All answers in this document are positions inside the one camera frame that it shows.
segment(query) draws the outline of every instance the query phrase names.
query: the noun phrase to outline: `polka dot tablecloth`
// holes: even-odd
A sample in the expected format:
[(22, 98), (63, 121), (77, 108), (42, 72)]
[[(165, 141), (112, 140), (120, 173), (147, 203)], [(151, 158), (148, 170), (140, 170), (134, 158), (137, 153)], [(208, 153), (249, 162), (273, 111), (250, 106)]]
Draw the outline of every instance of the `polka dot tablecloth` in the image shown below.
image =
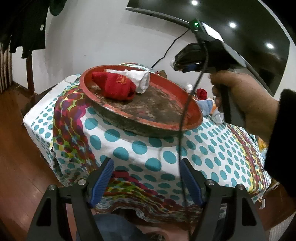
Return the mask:
[[(42, 107), (37, 106), (24, 122), (62, 184), (87, 178), (106, 157), (114, 160), (112, 178), (97, 205), (101, 212), (131, 208), (149, 222), (184, 221), (179, 151), (207, 179), (230, 187), (242, 183), (253, 201), (270, 184), (255, 138), (243, 128), (217, 126), (210, 116), (204, 117), (198, 128), (184, 133), (178, 150), (176, 137), (143, 137), (100, 118), (80, 89), (79, 80), (47, 98)], [(190, 216), (196, 221), (201, 210), (186, 194)]]

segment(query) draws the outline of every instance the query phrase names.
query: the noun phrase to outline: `blue gripper pad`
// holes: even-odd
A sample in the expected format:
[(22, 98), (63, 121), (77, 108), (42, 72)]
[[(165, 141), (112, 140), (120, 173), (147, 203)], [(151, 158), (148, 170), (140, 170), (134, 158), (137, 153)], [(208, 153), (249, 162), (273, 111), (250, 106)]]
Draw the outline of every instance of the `blue gripper pad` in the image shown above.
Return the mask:
[(186, 158), (180, 162), (180, 174), (193, 202), (202, 207), (205, 204), (205, 177), (201, 172), (194, 170)]
[(87, 182), (89, 183), (87, 186), (88, 200), (91, 207), (95, 207), (101, 201), (112, 176), (113, 169), (114, 161), (107, 157), (100, 168), (93, 171), (87, 178)]

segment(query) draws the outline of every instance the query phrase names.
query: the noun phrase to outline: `black television screen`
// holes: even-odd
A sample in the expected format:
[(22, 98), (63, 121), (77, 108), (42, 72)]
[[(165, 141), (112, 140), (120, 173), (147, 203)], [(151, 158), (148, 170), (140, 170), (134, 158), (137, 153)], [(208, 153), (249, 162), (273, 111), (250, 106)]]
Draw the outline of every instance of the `black television screen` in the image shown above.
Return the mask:
[(290, 41), (258, 0), (130, 0), (126, 9), (185, 27), (198, 18), (213, 33), (218, 32), (216, 35), (245, 58), (270, 90), (276, 92)]

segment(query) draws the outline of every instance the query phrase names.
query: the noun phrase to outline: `worn tray surface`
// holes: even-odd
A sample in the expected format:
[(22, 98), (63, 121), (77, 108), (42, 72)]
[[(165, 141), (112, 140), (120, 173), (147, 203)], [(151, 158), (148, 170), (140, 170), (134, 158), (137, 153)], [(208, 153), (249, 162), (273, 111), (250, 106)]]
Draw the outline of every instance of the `worn tray surface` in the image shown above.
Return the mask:
[[(80, 85), (85, 94), (110, 112), (128, 119), (165, 130), (177, 131), (188, 94), (169, 80), (151, 73), (150, 86), (143, 94), (136, 94), (133, 100), (116, 101), (101, 95), (101, 89), (91, 80), (92, 72), (104, 69), (139, 70), (127, 66), (98, 66), (85, 71), (80, 77)], [(183, 130), (194, 129), (202, 122), (198, 105), (192, 101), (185, 118)]]

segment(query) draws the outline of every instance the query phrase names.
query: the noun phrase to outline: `round tray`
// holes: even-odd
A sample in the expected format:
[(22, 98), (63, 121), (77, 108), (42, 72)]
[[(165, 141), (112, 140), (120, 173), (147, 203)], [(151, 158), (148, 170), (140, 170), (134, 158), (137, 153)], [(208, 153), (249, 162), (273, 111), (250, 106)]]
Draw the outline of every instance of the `round tray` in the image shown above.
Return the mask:
[[(98, 114), (114, 126), (133, 133), (165, 138), (176, 136), (188, 94), (173, 82), (150, 73), (150, 86), (131, 101), (116, 101), (103, 97), (91, 75), (105, 69), (139, 70), (120, 65), (103, 65), (85, 71), (80, 77), (83, 92), (94, 101)], [(195, 101), (191, 101), (184, 121), (183, 131), (192, 130), (202, 123), (202, 114)]]

